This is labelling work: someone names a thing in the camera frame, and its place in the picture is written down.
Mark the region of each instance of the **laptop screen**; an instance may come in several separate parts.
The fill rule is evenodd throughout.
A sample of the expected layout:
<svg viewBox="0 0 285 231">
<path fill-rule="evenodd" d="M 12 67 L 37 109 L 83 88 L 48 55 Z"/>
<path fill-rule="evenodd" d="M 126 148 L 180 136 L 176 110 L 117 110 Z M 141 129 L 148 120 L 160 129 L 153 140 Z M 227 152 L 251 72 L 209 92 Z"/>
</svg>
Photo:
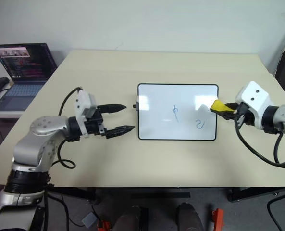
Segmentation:
<svg viewBox="0 0 285 231">
<path fill-rule="evenodd" d="M 46 81 L 57 69 L 46 43 L 0 45 L 0 62 L 15 83 Z"/>
</svg>

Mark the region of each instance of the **laptop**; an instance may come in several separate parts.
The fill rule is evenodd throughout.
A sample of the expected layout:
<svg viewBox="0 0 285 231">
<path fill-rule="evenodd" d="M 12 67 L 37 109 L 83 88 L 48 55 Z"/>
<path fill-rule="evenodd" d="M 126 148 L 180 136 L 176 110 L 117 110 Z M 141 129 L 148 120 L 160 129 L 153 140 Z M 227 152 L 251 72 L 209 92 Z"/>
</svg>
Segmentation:
<svg viewBox="0 0 285 231">
<path fill-rule="evenodd" d="M 24 111 L 57 69 L 46 43 L 0 45 L 0 62 L 14 82 L 0 112 Z"/>
</svg>

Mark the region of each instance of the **laptop keyboard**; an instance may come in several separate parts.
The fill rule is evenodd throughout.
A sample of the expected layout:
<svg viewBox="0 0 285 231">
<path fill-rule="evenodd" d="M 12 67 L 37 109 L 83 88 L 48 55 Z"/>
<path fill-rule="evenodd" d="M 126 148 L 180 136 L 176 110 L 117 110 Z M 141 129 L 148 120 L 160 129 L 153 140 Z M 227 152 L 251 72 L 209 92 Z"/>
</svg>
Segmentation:
<svg viewBox="0 0 285 231">
<path fill-rule="evenodd" d="M 36 96 L 37 93 L 41 90 L 43 85 L 23 85 L 15 84 L 11 87 L 6 96 Z"/>
</svg>

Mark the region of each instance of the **beige tabletop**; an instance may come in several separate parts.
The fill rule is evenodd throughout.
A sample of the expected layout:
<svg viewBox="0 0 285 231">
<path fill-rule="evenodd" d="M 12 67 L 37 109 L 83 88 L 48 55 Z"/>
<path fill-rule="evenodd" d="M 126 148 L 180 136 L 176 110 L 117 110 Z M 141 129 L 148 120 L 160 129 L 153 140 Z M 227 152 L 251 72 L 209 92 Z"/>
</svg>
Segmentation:
<svg viewBox="0 0 285 231">
<path fill-rule="evenodd" d="M 103 115 L 104 125 L 135 125 L 113 139 L 91 135 L 66 143 L 62 158 L 76 162 L 73 170 L 55 165 L 51 183 L 73 187 L 261 187 L 285 186 L 285 169 L 272 167 L 254 156 L 237 138 L 234 123 L 221 117 L 215 141 L 142 141 L 132 105 L 139 83 L 217 84 L 219 98 L 234 102 L 250 80 L 285 104 L 285 93 L 257 55 L 196 54 L 124 51 L 71 52 L 44 85 L 0 146 L 0 184 L 11 169 L 13 148 L 38 117 L 57 115 L 66 94 L 82 86 L 97 104 L 120 103 L 127 109 Z M 74 98 L 64 115 L 74 116 Z M 272 159 L 275 135 L 243 126 L 241 133 L 254 148 Z M 279 147 L 285 161 L 285 138 Z"/>
</svg>

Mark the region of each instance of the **table leg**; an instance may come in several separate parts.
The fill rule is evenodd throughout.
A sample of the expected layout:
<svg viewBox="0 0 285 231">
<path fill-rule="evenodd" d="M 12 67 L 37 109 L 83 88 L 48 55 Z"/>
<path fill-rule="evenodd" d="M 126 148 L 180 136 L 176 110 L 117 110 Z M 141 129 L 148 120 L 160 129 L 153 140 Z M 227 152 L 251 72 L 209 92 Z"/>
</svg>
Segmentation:
<svg viewBox="0 0 285 231">
<path fill-rule="evenodd" d="M 49 188 L 49 192 L 60 193 L 66 196 L 77 197 L 81 199 L 88 200 L 90 202 L 96 201 L 98 197 L 96 196 L 95 188 L 87 188 L 87 190 L 74 188 L 74 187 L 52 187 Z"/>
<path fill-rule="evenodd" d="M 228 200 L 230 202 L 237 202 L 258 196 L 275 194 L 284 190 L 285 187 L 247 188 L 243 190 L 240 188 L 233 188 L 232 193 L 228 195 Z"/>
</svg>

